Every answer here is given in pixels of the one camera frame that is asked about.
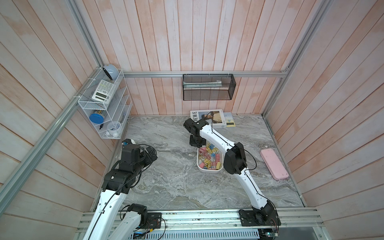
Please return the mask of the white storage box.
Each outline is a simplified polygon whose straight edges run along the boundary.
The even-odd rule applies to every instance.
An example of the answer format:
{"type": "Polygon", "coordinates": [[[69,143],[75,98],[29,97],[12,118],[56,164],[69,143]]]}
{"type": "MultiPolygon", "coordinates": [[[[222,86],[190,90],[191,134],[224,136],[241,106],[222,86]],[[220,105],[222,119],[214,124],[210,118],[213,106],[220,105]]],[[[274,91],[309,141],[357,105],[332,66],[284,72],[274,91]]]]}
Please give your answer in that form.
{"type": "Polygon", "coordinates": [[[198,148],[197,166],[201,172],[216,173],[223,169],[224,156],[217,147],[207,142],[198,148]]]}

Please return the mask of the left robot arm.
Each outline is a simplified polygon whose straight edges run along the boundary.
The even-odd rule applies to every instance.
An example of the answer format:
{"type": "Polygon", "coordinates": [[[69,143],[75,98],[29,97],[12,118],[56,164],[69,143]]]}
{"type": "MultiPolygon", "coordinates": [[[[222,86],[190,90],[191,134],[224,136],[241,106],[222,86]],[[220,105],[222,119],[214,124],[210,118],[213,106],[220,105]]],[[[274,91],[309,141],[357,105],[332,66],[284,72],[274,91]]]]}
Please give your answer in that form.
{"type": "Polygon", "coordinates": [[[144,171],[158,158],[154,147],[126,139],[121,159],[105,175],[96,211],[84,235],[85,240],[127,240],[143,238],[165,226],[161,213],[148,212],[144,205],[123,202],[144,171]]]}

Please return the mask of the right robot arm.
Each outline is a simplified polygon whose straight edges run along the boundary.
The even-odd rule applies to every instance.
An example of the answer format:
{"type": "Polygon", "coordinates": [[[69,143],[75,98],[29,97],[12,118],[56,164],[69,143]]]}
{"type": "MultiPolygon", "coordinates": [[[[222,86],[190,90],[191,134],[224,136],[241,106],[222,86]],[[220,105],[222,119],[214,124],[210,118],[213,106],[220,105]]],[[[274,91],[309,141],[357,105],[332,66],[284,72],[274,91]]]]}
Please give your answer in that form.
{"type": "Polygon", "coordinates": [[[184,122],[185,129],[191,134],[190,145],[202,147],[205,143],[213,144],[224,155],[224,169],[230,175],[236,177],[247,193],[252,209],[239,210],[239,216],[243,227],[273,226],[276,229],[281,225],[277,208],[265,197],[253,177],[247,165],[246,152],[242,143],[234,143],[218,133],[205,120],[195,122],[187,119],[184,122]]]}

